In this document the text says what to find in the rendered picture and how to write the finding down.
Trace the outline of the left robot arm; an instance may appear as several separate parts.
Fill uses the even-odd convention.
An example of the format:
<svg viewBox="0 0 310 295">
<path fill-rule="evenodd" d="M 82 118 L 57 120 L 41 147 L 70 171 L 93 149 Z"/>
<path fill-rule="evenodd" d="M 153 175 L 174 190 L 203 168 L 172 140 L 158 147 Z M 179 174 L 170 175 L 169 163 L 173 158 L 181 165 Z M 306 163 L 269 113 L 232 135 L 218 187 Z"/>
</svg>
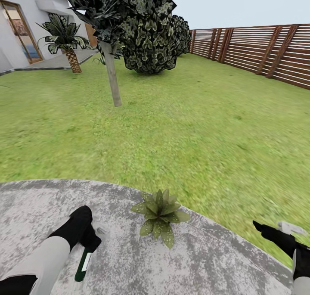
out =
<svg viewBox="0 0 310 295">
<path fill-rule="evenodd" d="M 0 295 L 49 295 L 78 242 L 93 253 L 102 243 L 97 233 L 110 237 L 109 227 L 101 222 L 92 225 L 92 221 L 88 206 L 74 210 L 26 259 L 0 279 Z"/>
</svg>

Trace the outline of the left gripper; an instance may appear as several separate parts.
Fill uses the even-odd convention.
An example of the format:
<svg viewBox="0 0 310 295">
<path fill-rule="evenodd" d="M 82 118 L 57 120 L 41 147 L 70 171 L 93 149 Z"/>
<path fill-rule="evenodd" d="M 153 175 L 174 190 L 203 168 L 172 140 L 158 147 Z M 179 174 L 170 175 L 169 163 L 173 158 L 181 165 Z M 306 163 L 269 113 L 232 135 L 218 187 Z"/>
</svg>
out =
<svg viewBox="0 0 310 295">
<path fill-rule="evenodd" d="M 84 238 L 80 238 L 78 241 L 84 248 L 89 250 L 90 252 L 95 252 L 98 246 L 102 243 L 102 240 L 95 234 L 94 229 L 89 235 Z"/>
</svg>

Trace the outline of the insectifuge atomizer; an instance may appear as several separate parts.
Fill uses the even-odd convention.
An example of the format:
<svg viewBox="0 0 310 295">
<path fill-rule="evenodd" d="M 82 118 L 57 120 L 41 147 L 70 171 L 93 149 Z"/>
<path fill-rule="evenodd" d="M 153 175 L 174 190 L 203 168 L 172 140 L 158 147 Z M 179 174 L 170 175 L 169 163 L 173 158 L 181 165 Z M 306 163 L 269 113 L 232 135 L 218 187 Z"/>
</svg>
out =
<svg viewBox="0 0 310 295">
<path fill-rule="evenodd" d="M 78 266 L 75 278 L 74 278 L 76 282 L 83 281 L 87 268 L 89 266 L 90 260 L 91 260 L 91 256 L 92 256 L 92 252 L 90 252 L 89 250 L 85 248 L 83 251 L 82 258 Z"/>
</svg>

